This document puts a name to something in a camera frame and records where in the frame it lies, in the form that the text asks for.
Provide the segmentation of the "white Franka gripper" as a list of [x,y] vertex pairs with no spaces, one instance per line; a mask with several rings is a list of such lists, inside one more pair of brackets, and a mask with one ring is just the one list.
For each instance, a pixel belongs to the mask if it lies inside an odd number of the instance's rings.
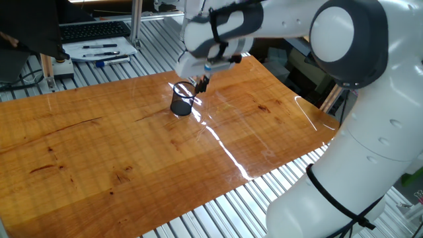
[[178,58],[175,66],[176,74],[183,79],[194,76],[203,76],[195,78],[196,86],[199,86],[199,92],[206,92],[207,86],[210,82],[208,77],[220,71],[232,69],[236,63],[240,63],[242,55],[223,56],[222,58],[213,61],[209,59],[210,50],[202,52],[200,57],[195,56],[194,52],[188,50],[183,51]]

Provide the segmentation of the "person's bare hand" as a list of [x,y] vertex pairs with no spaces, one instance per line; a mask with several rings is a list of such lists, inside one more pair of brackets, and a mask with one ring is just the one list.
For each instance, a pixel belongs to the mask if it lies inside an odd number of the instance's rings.
[[11,36],[9,36],[9,35],[7,35],[7,34],[5,34],[5,33],[3,33],[3,32],[0,32],[0,36],[4,39],[4,40],[6,40],[6,41],[8,41],[13,47],[17,47],[18,46],[18,43],[19,43],[19,41],[17,40],[17,39],[15,39],[15,38],[13,38],[13,37],[11,37]]

